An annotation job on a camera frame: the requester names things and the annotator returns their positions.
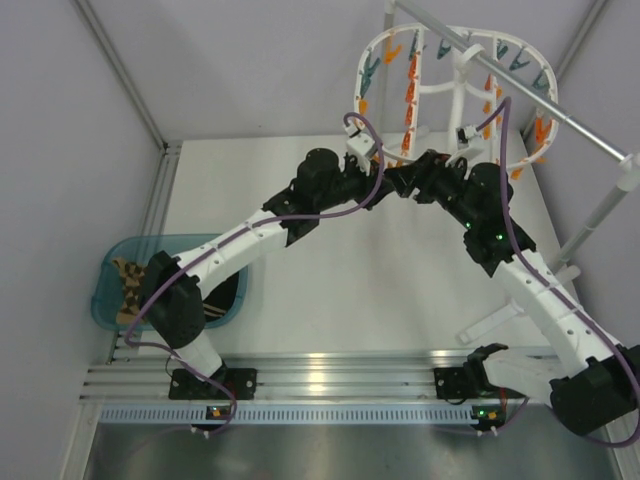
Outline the white round clip hanger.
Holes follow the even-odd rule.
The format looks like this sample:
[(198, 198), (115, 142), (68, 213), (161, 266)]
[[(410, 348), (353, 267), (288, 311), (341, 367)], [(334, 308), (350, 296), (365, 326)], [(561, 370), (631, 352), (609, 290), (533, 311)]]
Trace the white round clip hanger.
[(446, 137), (451, 155), (456, 129), (474, 125), (488, 149), (471, 164), (500, 161), (504, 116), (498, 107), (507, 89), (497, 75), (472, 59), (483, 52), (544, 99), (558, 99), (556, 75), (544, 56), (522, 39), (503, 32), (455, 28), (472, 49), (464, 53), (419, 23), (393, 26), (365, 47), (356, 69), (353, 107), (390, 127), (384, 151), (390, 167), (415, 161), (432, 132)]

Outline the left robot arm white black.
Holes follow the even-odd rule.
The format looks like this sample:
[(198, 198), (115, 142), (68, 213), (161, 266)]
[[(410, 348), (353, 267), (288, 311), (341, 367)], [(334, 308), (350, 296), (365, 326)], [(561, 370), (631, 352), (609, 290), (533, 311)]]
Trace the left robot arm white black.
[(180, 361), (205, 397), (225, 388), (225, 363), (205, 335), (204, 300), (225, 280), (270, 252), (302, 239), (321, 220), (340, 216), (348, 202), (359, 210), (382, 187), (384, 155), (374, 145), (351, 147), (344, 156), (310, 150), (289, 185), (229, 232), (174, 256), (156, 253), (139, 296), (144, 320), (162, 348)]

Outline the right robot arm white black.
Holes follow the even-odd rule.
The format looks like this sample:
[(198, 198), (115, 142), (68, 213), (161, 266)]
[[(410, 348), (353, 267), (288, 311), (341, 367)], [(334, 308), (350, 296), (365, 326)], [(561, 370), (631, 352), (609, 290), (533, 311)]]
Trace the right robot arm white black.
[(464, 364), (473, 393), (486, 397), (505, 388), (544, 403), (578, 436), (639, 409), (638, 347), (625, 347), (596, 324), (512, 220), (505, 167), (468, 168), (464, 160), (449, 166), (445, 155), (429, 150), (385, 178), (400, 197), (436, 203), (464, 227), (471, 259), (533, 321), (559, 361), (552, 369), (502, 344), (479, 347)]

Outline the white rack base foot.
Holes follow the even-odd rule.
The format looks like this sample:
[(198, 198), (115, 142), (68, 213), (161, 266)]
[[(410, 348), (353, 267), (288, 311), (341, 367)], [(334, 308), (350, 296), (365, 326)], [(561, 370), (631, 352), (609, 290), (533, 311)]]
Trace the white rack base foot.
[(461, 345), (470, 345), (501, 325), (524, 316), (524, 309), (513, 297), (507, 296), (505, 304), (501, 308), (459, 331), (455, 335), (455, 339)]

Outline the black striped sock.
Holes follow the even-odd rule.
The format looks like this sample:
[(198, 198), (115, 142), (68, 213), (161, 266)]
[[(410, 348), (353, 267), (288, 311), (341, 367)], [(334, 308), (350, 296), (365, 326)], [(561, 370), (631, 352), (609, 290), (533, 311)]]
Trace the black striped sock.
[(220, 321), (234, 305), (239, 287), (236, 273), (218, 285), (203, 301), (206, 323)]

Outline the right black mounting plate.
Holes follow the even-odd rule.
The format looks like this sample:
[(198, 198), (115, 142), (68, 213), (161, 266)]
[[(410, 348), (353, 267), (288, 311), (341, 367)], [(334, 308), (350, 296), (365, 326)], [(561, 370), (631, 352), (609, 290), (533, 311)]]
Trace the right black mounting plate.
[(481, 396), (478, 384), (470, 370), (464, 367), (439, 367), (433, 370), (436, 396), (452, 405)]

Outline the black mounting plate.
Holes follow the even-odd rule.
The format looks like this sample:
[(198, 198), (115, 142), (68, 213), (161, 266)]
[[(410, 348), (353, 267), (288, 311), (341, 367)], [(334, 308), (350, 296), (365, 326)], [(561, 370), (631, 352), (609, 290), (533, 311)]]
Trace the black mounting plate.
[(452, 405), (481, 396), (478, 384), (470, 370), (464, 367), (439, 367), (433, 370), (436, 396)]
[[(224, 386), (237, 400), (252, 400), (257, 386), (257, 370), (224, 367), (213, 379)], [(228, 395), (186, 369), (175, 369), (168, 393), (170, 400), (224, 400)]]

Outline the brown checkered sock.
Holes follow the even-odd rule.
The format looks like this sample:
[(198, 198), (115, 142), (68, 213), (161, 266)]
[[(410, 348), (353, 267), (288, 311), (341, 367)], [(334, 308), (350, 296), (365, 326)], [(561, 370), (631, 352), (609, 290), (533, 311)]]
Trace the brown checkered sock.
[(139, 294), (146, 267), (123, 257), (114, 258), (111, 264), (117, 270), (123, 295), (121, 306), (116, 314), (116, 324), (130, 325), (139, 313)]

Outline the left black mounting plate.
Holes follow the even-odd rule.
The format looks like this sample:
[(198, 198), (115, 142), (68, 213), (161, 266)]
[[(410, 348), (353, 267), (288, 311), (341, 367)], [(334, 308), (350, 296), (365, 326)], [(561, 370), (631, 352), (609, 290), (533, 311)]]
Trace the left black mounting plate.
[[(224, 367), (213, 379), (224, 386), (237, 400), (252, 400), (257, 386), (257, 370)], [(170, 400), (224, 400), (228, 395), (186, 369), (175, 369), (168, 393)]]

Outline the teal plastic basket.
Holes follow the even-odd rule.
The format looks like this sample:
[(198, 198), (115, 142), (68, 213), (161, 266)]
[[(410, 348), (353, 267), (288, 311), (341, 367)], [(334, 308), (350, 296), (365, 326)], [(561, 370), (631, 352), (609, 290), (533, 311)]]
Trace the teal plastic basket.
[[(116, 314), (121, 306), (123, 295), (117, 270), (111, 264), (114, 258), (123, 257), (146, 267), (151, 257), (159, 251), (166, 251), (174, 256), (215, 237), (212, 233), (138, 236), (117, 243), (107, 252), (101, 264), (97, 286), (91, 299), (91, 314), (94, 321), (106, 330), (124, 331), (129, 327), (129, 325), (116, 324)], [(206, 323), (208, 329), (229, 323), (240, 311), (246, 297), (249, 270), (243, 269), (238, 274), (239, 287), (234, 305), (220, 321)]]

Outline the aluminium rail frame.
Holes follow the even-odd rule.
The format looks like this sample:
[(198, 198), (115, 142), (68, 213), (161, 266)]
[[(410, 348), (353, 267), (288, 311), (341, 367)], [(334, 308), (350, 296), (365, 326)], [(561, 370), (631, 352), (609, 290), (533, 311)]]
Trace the aluminium rail frame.
[[(168, 234), (225, 232), (283, 189), (338, 136), (186, 141), (171, 156)], [(323, 222), (249, 269), (247, 298), (209, 331), (225, 361), (257, 372), (262, 401), (425, 400), (435, 367), (468, 354), (461, 331), (507, 303), (435, 205), (387, 197)]]

